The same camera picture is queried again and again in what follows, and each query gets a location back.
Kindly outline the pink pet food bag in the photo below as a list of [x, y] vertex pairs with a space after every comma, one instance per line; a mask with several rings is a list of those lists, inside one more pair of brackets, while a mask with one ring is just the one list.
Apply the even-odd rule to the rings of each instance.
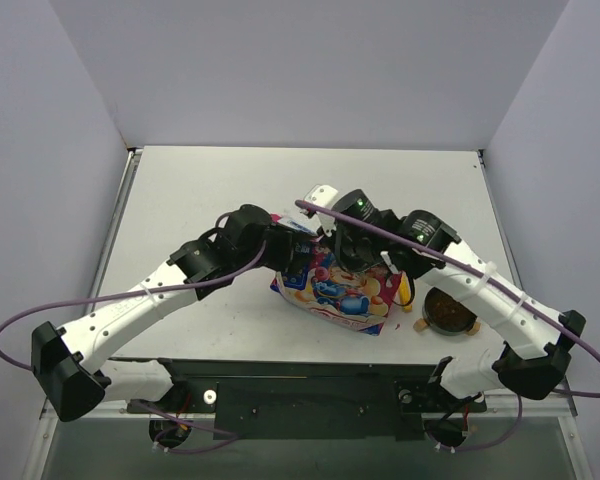
[[390, 310], [396, 306], [402, 274], [383, 264], [363, 273], [350, 273], [338, 264], [324, 235], [288, 217], [273, 220], [316, 236], [309, 258], [301, 266], [277, 272], [270, 289], [292, 305], [349, 330], [379, 335]]

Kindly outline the yellow plastic scoop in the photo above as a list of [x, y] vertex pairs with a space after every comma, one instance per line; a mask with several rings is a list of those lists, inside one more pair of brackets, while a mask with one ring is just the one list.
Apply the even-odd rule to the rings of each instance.
[[402, 309], [403, 312], [409, 313], [413, 309], [415, 300], [415, 285], [413, 280], [405, 273], [402, 274], [401, 283], [397, 290], [397, 299], [394, 303]]

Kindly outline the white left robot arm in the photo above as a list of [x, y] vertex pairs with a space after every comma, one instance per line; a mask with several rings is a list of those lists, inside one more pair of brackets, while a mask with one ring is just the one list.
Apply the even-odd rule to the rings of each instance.
[[59, 419], [77, 420], [104, 401], [148, 400], [166, 412], [180, 408], [186, 388], [159, 361], [120, 361], [114, 354], [251, 269], [287, 269], [312, 237], [245, 204], [227, 214], [223, 225], [185, 242], [131, 291], [99, 301], [98, 309], [62, 326], [38, 326], [31, 367]]

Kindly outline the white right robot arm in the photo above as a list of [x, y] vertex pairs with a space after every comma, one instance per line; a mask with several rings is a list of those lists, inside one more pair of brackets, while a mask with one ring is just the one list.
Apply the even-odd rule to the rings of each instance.
[[[502, 348], [442, 361], [440, 376], [426, 386], [433, 406], [448, 409], [460, 399], [501, 388], [542, 400], [564, 379], [574, 342], [540, 317], [547, 315], [581, 335], [586, 321], [578, 312], [560, 313], [531, 300], [502, 277], [493, 263], [480, 259], [452, 227], [426, 210], [397, 217], [390, 210], [377, 209], [360, 189], [339, 198], [332, 209], [392, 234], [386, 238], [337, 219], [336, 257], [347, 269], [363, 270], [385, 262], [458, 302], [503, 339]], [[437, 260], [403, 246], [396, 237], [446, 258]]]

